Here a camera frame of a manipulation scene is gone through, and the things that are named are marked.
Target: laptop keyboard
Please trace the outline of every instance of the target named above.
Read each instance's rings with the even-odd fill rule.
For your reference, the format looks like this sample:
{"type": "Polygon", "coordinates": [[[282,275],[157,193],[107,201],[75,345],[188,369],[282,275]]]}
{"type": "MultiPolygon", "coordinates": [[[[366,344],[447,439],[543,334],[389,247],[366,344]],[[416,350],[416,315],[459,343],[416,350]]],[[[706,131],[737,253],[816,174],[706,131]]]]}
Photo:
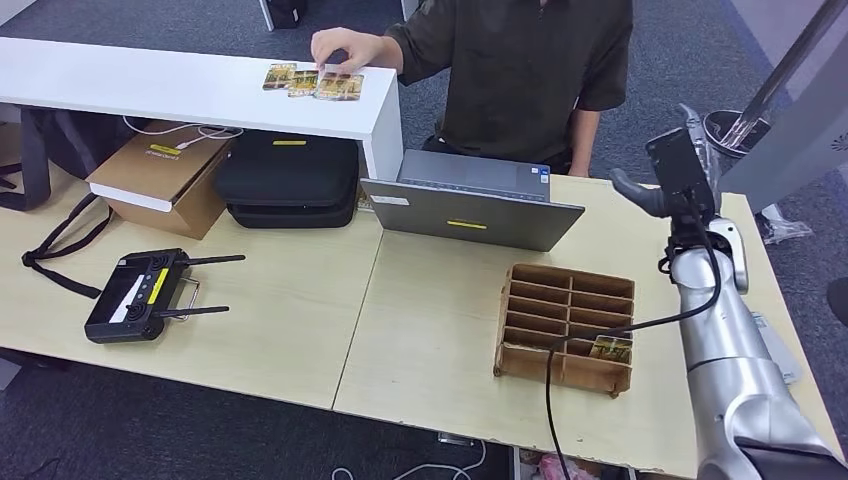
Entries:
{"type": "Polygon", "coordinates": [[[546,202],[545,197],[542,195],[533,195],[526,193],[513,193],[513,192],[502,192],[500,190],[487,190],[484,188],[475,188],[475,187],[466,187],[461,185],[450,185],[447,183],[439,183],[439,182],[429,182],[426,180],[410,180],[403,179],[401,183],[406,183],[409,185],[418,185],[421,187],[429,187],[429,188],[437,188],[439,190],[456,190],[460,192],[470,192],[470,193],[483,193],[486,195],[497,195],[499,197],[505,198],[515,198],[518,200],[530,200],[533,202],[546,202]]]}

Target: black cable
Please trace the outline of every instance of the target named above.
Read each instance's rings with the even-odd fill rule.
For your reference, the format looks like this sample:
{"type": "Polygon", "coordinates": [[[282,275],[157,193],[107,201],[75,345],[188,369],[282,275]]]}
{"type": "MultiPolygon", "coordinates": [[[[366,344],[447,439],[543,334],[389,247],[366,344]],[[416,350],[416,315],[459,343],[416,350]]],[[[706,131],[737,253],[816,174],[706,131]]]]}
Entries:
{"type": "Polygon", "coordinates": [[[551,364],[554,359],[554,352],[560,345],[565,344],[565,342],[569,340],[575,339],[585,339],[591,340],[597,335],[615,335],[618,333],[632,332],[635,330],[641,330],[643,328],[656,327],[659,325],[665,325],[667,323],[679,322],[681,320],[685,320],[690,317],[694,317],[699,313],[705,312],[706,310],[713,307],[713,305],[718,302],[718,297],[721,295],[721,271],[718,267],[718,259],[716,259],[715,251],[713,250],[712,243],[710,243],[710,239],[707,236],[707,229],[704,226],[704,223],[701,221],[701,215],[698,212],[698,206],[695,204],[694,200],[690,197],[689,199],[689,208],[692,210],[692,215],[695,219],[695,228],[698,230],[698,236],[701,239],[701,243],[704,245],[704,248],[707,250],[707,255],[710,257],[710,267],[713,270],[713,278],[715,279],[715,288],[713,289],[713,294],[704,302],[700,307],[693,308],[688,312],[681,312],[676,315],[671,315],[670,317],[659,318],[657,320],[651,320],[650,322],[641,322],[635,325],[628,325],[626,327],[615,327],[609,328],[602,332],[596,334],[584,334],[584,335],[565,335],[557,338],[553,344],[551,344],[550,349],[548,350],[548,363],[545,371],[545,407],[548,411],[548,426],[551,429],[551,438],[554,441],[554,447],[556,447],[557,457],[559,458],[560,466],[562,467],[562,473],[565,474],[566,480],[571,480],[571,476],[568,474],[568,469],[565,466],[565,457],[562,455],[562,448],[559,446],[559,439],[556,436],[556,427],[554,426],[554,416],[551,412],[551,364]]]}

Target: wooden organizer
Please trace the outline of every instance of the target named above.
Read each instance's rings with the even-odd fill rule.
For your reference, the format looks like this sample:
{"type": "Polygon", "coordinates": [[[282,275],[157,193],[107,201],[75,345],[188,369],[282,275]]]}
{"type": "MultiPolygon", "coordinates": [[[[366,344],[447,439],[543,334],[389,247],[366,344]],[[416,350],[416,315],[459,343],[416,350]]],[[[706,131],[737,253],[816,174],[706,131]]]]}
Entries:
{"type": "MultiPolygon", "coordinates": [[[[633,323],[634,290],[634,283],[623,278],[513,265],[501,291],[495,376],[544,382],[548,349],[557,337],[633,323]]],[[[631,338],[629,332],[615,336],[631,338]]],[[[554,353],[551,383],[615,398],[630,388],[632,352],[623,363],[591,358],[593,343],[576,339],[559,347],[554,353]]]]}

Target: wooden table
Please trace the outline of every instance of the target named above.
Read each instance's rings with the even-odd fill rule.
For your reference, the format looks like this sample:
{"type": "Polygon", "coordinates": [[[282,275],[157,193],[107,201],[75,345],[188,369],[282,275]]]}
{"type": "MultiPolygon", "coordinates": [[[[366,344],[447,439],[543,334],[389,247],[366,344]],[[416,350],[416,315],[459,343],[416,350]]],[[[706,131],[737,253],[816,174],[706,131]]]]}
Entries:
{"type": "MultiPolygon", "coordinates": [[[[333,409],[389,422],[552,450],[541,383],[492,375],[500,289],[516,262],[636,282],[635,318],[678,312],[657,271],[668,222],[647,216],[602,180],[552,177],[552,200],[586,213],[549,253],[386,232],[333,409]]],[[[748,253],[745,301],[765,314],[803,369],[791,391],[825,441],[839,445],[744,197],[725,195],[748,253]]],[[[676,325],[635,332],[632,386],[617,399],[554,387],[563,451],[694,477],[695,428],[676,325]]]]}
{"type": "MultiPolygon", "coordinates": [[[[637,321],[678,309],[676,289],[656,271],[667,222],[627,203],[608,182],[553,176],[553,199],[587,211],[549,254],[382,233],[363,212],[346,228],[315,231],[248,231],[225,213],[199,242],[116,220],[89,247],[44,266],[103,285],[116,260],[133,251],[181,247],[192,256],[248,259],[194,271],[203,282],[199,304],[229,305],[230,312],[172,324],[151,343],[96,345],[83,333],[93,302],[20,264],[21,253],[39,245],[86,192],[58,170],[53,179],[45,207],[0,210],[0,347],[550,450],[543,385],[492,376],[507,268],[536,262],[631,278],[637,321]]],[[[105,208],[95,210],[80,219],[77,235],[105,208]]],[[[839,451],[745,199],[726,195],[724,213],[747,242],[745,299],[799,360],[803,377],[792,393],[839,451]]],[[[632,388],[618,399],[554,388],[563,450],[693,477],[695,431],[678,328],[639,331],[635,342],[632,388]]]]}
{"type": "MultiPolygon", "coordinates": [[[[330,230],[247,231],[224,213],[202,241],[115,219],[91,245],[45,268],[102,287],[118,258],[179,247],[193,257],[245,254],[195,267],[198,304],[228,313],[171,323],[154,342],[97,345],[83,324],[94,301],[21,265],[87,192],[54,169],[53,196],[32,213],[0,209],[0,347],[286,402],[330,408],[382,229],[370,213],[330,230]]],[[[105,203],[80,218],[87,231],[105,203]]]]}

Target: man's arm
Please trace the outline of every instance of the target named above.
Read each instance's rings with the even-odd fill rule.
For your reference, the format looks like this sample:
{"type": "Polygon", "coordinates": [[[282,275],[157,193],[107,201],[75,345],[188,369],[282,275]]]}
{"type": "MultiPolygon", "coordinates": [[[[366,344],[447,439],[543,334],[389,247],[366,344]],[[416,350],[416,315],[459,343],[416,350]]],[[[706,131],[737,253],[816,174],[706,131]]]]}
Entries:
{"type": "Polygon", "coordinates": [[[456,0],[424,0],[406,23],[391,26],[385,36],[346,28],[322,30],[312,36],[312,56],[319,68],[336,50],[345,50],[341,73],[371,64],[394,68],[404,84],[435,75],[451,65],[456,0]]]}
{"type": "Polygon", "coordinates": [[[571,115],[573,116],[571,147],[574,153],[568,174],[573,177],[588,177],[589,163],[592,161],[592,146],[595,144],[601,112],[577,109],[571,115]]]}
{"type": "Polygon", "coordinates": [[[577,107],[572,113],[571,141],[574,156],[570,175],[589,176],[589,162],[601,111],[624,103],[627,90],[627,61],[630,34],[633,32],[633,4],[621,0],[621,12],[613,22],[605,41],[597,45],[583,80],[577,107]]]}

